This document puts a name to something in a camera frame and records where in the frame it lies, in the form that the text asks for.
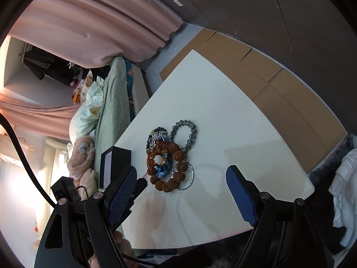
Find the white cloth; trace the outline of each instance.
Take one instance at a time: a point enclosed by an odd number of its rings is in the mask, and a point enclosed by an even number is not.
[[[347,229],[340,244],[351,248],[357,239],[357,148],[342,159],[328,191],[333,195],[333,226]]]

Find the white table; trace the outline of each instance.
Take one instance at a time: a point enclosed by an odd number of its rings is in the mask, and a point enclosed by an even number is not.
[[[314,192],[296,158],[256,105],[220,70],[192,50],[147,102],[116,146],[132,150],[138,177],[146,173],[146,141],[158,126],[171,131],[179,120],[197,125],[188,161],[195,180],[186,191],[148,187],[123,223],[137,249],[181,248],[251,229],[225,182],[235,164],[247,180],[275,198],[293,201]],[[181,127],[182,146],[190,130]]]

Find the flattened cardboard box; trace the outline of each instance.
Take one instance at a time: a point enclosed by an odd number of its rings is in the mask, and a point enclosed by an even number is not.
[[[344,136],[324,103],[299,79],[251,47],[203,29],[163,69],[165,80],[195,50],[221,70],[266,115],[306,172]]]

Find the pink curtain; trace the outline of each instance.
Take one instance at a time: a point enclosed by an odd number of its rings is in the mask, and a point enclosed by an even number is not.
[[[66,140],[69,123],[79,107],[41,107],[0,95],[0,112],[10,124]]]
[[[158,0],[34,0],[10,35],[92,68],[146,60],[182,23]]]

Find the silver screw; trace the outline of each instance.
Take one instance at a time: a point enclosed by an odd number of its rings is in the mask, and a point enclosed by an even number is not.
[[[100,192],[100,191],[98,191],[98,192],[96,192],[96,193],[94,194],[93,197],[94,197],[95,199],[100,199],[102,196],[103,196],[103,193]]]
[[[302,199],[302,198],[298,198],[296,200],[296,202],[299,204],[299,205],[304,205],[305,204],[305,201]]]
[[[265,191],[263,191],[263,192],[260,194],[260,196],[261,196],[263,199],[269,199],[269,198],[270,198],[270,194],[267,193],[267,192],[265,192]]]
[[[64,205],[67,202],[67,200],[65,198],[60,198],[58,201],[59,205]]]

